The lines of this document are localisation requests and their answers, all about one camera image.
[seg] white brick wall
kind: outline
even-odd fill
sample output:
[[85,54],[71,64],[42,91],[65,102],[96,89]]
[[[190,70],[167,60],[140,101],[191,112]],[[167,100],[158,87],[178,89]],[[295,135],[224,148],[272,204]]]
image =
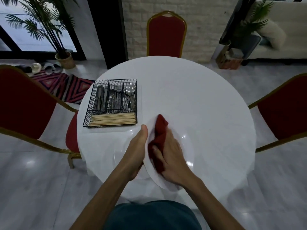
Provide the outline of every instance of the white brick wall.
[[208,62],[238,0],[122,0],[129,59],[146,56],[148,19],[164,10],[183,17],[188,29],[182,58]]

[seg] round table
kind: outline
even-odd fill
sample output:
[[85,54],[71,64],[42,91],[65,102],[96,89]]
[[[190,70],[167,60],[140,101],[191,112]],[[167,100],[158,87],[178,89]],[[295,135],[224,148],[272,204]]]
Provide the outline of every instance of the round table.
[[[92,87],[77,116],[78,145],[88,169],[104,182],[114,169],[114,149],[122,147],[130,130],[158,114],[180,122],[194,147],[194,173],[221,200],[244,185],[254,169],[256,133],[248,106],[239,93],[207,67],[176,57],[151,56],[121,63],[98,79],[136,78],[138,124],[130,127],[83,127]],[[122,197],[146,203],[174,200],[196,205],[184,189],[169,192],[150,178],[128,183]]]

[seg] person's left hand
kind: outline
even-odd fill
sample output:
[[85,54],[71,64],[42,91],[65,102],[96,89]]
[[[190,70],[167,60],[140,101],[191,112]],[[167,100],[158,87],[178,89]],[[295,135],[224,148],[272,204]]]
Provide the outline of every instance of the person's left hand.
[[130,181],[135,179],[143,165],[143,160],[145,157],[145,142],[147,137],[148,129],[146,125],[142,125],[141,130],[130,141],[129,146],[120,161],[122,166],[128,168]]

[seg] person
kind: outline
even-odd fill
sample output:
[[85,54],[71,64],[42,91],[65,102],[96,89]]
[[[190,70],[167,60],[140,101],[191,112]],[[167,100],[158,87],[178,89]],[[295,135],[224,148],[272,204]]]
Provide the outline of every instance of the person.
[[[142,125],[141,130],[130,141],[122,160],[83,209],[70,230],[201,229],[191,209],[174,201],[126,203],[115,206],[127,183],[136,177],[143,165],[147,137],[148,129]],[[211,229],[244,229],[211,194],[202,180],[189,169],[180,145],[169,128],[163,154],[155,146],[154,154],[163,163],[163,177],[186,190]]]

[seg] beige couch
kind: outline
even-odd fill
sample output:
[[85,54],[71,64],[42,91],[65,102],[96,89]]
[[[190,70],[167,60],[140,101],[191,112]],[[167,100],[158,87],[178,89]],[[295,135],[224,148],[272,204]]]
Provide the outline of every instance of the beige couch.
[[307,3],[287,1],[273,1],[273,3],[268,18],[286,33],[285,43],[279,50],[257,45],[248,59],[306,59]]

